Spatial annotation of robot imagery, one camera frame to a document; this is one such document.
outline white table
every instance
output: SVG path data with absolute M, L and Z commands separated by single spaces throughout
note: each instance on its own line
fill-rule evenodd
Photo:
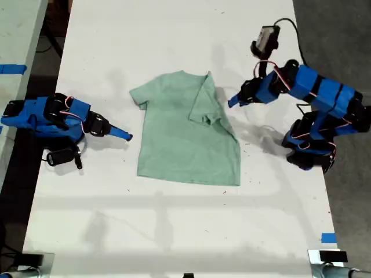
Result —
M 0 115 L 10 100 L 24 99 L 47 0 L 0 1 L 0 64 L 26 65 L 24 75 L 0 74 Z M 0 190 L 12 154 L 15 128 L 0 135 Z
M 87 137 L 83 171 L 42 164 L 24 251 L 55 253 L 52 276 L 311 277 L 307 249 L 333 232 L 322 170 L 289 164 L 276 144 L 301 114 L 296 100 L 227 108 L 256 59 L 262 25 L 294 19 L 289 0 L 75 0 L 57 91 L 92 105 L 130 143 Z M 283 65 L 299 59 L 283 25 Z M 241 144 L 241 186 L 136 176 L 144 112 L 129 90 L 162 73 L 211 70 Z

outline t-shirt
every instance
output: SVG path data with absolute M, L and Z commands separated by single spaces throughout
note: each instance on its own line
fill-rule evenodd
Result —
M 211 72 L 164 74 L 130 94 L 146 110 L 137 175 L 239 185 L 240 148 L 217 100 Z

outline folded sleeve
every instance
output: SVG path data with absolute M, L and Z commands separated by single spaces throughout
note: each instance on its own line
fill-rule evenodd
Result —
M 203 125 L 212 125 L 220 118 L 220 105 L 216 99 L 214 84 L 205 82 L 196 96 L 188 119 Z
M 162 75 L 130 91 L 136 105 L 141 110 L 147 109 L 147 104 L 161 91 Z

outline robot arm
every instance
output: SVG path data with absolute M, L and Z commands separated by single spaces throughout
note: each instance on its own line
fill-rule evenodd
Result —
M 82 168 L 77 146 L 85 134 L 132 139 L 132 135 L 109 123 L 102 115 L 90 110 L 90 105 L 73 97 L 56 93 L 53 97 L 14 100 L 5 108 L 1 123 L 29 129 L 44 148 L 50 150 L 46 161 L 55 166 L 75 160 Z
M 252 52 L 260 59 L 268 59 L 278 46 L 274 43 L 278 33 L 275 26 L 263 27 L 259 39 L 252 43 Z M 273 63 L 274 70 L 268 75 L 265 74 L 267 63 L 273 62 L 261 60 L 257 63 L 259 77 L 244 82 L 240 92 L 228 101 L 228 106 L 268 104 L 280 94 L 287 93 L 315 107 L 316 111 L 303 113 L 303 118 L 294 122 L 282 146 L 293 150 L 287 157 L 288 162 L 304 170 L 320 165 L 325 173 L 336 156 L 334 136 L 367 132 L 371 124 L 371 107 L 362 105 L 361 93 L 320 76 L 296 60 L 289 60 L 283 68 Z

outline blue tape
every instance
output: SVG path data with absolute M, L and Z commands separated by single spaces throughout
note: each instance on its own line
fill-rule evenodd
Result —
M 337 243 L 335 233 L 322 233 L 321 243 Z
M 24 74 L 26 65 L 0 65 L 0 74 Z

